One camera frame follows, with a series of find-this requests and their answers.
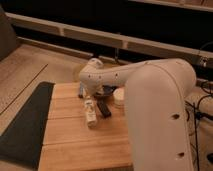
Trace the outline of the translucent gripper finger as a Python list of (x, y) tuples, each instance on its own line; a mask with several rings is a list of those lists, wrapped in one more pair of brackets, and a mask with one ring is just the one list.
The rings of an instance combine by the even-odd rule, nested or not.
[(83, 98), (84, 96), (84, 86), (83, 86), (83, 84), (80, 82), (80, 84), (79, 84), (79, 92), (78, 92), (78, 97), (79, 98)]

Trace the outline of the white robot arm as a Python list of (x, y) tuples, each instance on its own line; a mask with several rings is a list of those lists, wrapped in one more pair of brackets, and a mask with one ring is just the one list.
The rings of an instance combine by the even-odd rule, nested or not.
[(102, 85), (124, 88), (134, 171), (194, 171), (185, 112), (196, 84), (191, 64), (176, 58), (105, 69), (93, 58), (79, 79), (90, 94)]

